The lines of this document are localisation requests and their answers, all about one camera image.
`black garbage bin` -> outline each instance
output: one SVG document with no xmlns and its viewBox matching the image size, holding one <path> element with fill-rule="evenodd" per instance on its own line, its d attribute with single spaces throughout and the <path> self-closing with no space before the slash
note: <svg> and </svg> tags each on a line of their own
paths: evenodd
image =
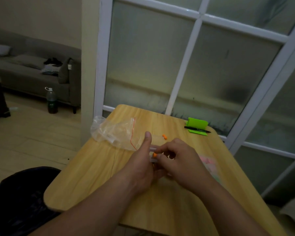
<svg viewBox="0 0 295 236">
<path fill-rule="evenodd" d="M 28 235 L 60 214 L 49 210 L 43 200 L 59 172 L 52 167 L 36 167 L 1 181 L 0 235 Z"/>
</svg>

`person's right arm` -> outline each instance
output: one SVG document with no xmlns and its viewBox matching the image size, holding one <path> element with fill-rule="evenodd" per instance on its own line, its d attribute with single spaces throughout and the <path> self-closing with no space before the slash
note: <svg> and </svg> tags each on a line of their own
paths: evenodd
<svg viewBox="0 0 295 236">
<path fill-rule="evenodd" d="M 219 235 L 269 236 L 206 170 L 196 151 L 180 139 L 157 148 L 158 163 L 207 208 Z"/>
</svg>

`red line on bag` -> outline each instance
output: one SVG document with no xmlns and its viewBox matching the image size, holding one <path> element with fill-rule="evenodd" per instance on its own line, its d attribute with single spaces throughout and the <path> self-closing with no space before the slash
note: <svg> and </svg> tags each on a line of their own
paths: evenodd
<svg viewBox="0 0 295 236">
<path fill-rule="evenodd" d="M 134 123 L 136 122 L 136 118 L 134 118 L 134 121 L 133 121 L 133 126 L 132 126 L 132 133 L 131 133 L 131 139 L 130 139 L 130 143 L 131 145 L 134 147 L 134 145 L 132 144 L 131 140 L 132 140 L 132 136 L 133 136 L 133 130 L 134 130 Z"/>
</svg>

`wall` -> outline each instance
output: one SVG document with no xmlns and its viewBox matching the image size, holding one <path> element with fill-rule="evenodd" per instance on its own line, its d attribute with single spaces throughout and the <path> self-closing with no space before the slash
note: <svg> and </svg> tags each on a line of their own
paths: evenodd
<svg viewBox="0 0 295 236">
<path fill-rule="evenodd" d="M 93 120 L 99 3 L 99 0 L 82 0 L 82 145 L 90 138 Z"/>
<path fill-rule="evenodd" d="M 81 0 L 0 0 L 0 29 L 81 49 Z"/>
</svg>

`large water bottle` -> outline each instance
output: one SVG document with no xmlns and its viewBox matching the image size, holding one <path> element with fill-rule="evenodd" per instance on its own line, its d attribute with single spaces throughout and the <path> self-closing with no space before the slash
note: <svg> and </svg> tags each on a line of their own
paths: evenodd
<svg viewBox="0 0 295 236">
<path fill-rule="evenodd" d="M 47 90 L 47 106 L 48 106 L 48 112 L 51 114 L 55 114 L 58 112 L 58 104 L 57 104 L 57 96 L 55 91 L 52 90 L 52 88 L 45 88 Z"/>
</svg>

